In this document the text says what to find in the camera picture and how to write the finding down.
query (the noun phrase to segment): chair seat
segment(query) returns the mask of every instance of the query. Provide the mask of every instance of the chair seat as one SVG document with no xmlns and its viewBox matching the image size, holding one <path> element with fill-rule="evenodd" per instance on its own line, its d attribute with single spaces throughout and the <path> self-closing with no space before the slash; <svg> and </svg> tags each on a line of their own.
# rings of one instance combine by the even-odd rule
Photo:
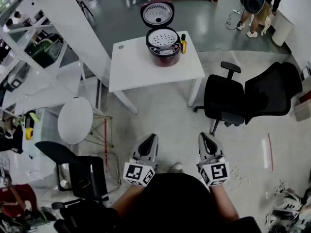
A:
<svg viewBox="0 0 311 233">
<path fill-rule="evenodd" d="M 244 118 L 244 99 L 244 89 L 239 82 L 218 75 L 208 77 L 204 94 L 207 117 L 225 121 L 222 113 L 229 113 Z"/>
</svg>

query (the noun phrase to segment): white round stool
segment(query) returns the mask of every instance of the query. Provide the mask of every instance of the white round stool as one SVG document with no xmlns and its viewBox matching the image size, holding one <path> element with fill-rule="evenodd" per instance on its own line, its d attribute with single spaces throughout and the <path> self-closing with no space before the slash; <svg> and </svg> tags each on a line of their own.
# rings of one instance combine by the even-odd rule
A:
<svg viewBox="0 0 311 233">
<path fill-rule="evenodd" d="M 57 127 L 68 144 L 78 144 L 88 135 L 93 123 L 93 109 L 85 98 L 68 101 L 59 113 Z"/>
</svg>

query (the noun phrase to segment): open rice cooker lid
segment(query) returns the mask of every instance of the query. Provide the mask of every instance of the open rice cooker lid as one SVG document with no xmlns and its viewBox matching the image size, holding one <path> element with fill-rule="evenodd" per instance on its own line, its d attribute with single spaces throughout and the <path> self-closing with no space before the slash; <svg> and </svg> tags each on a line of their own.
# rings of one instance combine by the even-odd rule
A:
<svg viewBox="0 0 311 233">
<path fill-rule="evenodd" d="M 141 5 L 140 15 L 147 27 L 156 29 L 168 26 L 174 18 L 174 6 L 170 0 L 155 0 Z"/>
</svg>

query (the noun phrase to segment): rice cooker inner lid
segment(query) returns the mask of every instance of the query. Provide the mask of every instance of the rice cooker inner lid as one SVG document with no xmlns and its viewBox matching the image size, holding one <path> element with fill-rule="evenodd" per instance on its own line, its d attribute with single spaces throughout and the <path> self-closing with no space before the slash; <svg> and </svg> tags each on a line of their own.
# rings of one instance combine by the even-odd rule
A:
<svg viewBox="0 0 311 233">
<path fill-rule="evenodd" d="M 152 28 L 170 24 L 172 17 L 172 7 L 163 2 L 149 4 L 143 10 L 143 20 Z"/>
</svg>

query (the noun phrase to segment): person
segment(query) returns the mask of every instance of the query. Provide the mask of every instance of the person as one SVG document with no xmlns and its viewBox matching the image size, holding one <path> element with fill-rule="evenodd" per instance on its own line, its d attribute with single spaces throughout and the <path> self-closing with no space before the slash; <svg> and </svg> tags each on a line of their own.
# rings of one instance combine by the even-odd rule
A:
<svg viewBox="0 0 311 233">
<path fill-rule="evenodd" d="M 29 17 L 27 17 L 25 14 L 21 14 L 19 11 L 16 11 L 14 13 L 14 18 L 13 18 L 13 23 L 18 24 L 18 23 L 30 23 L 29 22 Z"/>
<path fill-rule="evenodd" d="M 19 28 L 23 28 L 24 24 L 23 23 L 17 23 L 17 24 L 13 24 L 13 20 L 11 18 L 9 18 L 6 22 L 6 27 L 7 29 L 10 30 L 14 30 L 14 29 L 19 29 Z M 24 31 L 21 32 L 17 32 L 17 33 L 12 33 L 10 34 L 11 38 L 17 42 L 19 39 L 22 38 L 22 36 L 25 34 Z"/>
<path fill-rule="evenodd" d="M 222 185 L 210 192 L 185 174 L 182 164 L 156 174 L 147 187 L 131 186 L 110 208 L 119 217 L 108 232 L 252 232 L 260 233 L 252 217 L 239 217 Z"/>
<path fill-rule="evenodd" d="M 246 33 L 246 35 L 250 38 L 256 38 L 258 36 L 257 28 L 259 26 L 259 23 L 262 21 L 264 22 L 266 18 L 269 16 L 269 14 L 272 12 L 274 15 L 276 15 L 277 9 L 279 7 L 281 0 L 274 0 L 273 6 L 271 6 L 272 0 L 266 0 L 265 4 L 262 8 L 262 10 L 255 15 L 255 18 L 252 22 L 250 31 Z M 245 22 L 249 18 L 250 14 L 244 10 L 242 17 L 241 17 L 241 25 L 237 27 L 238 30 L 243 30 L 245 27 Z"/>
</svg>

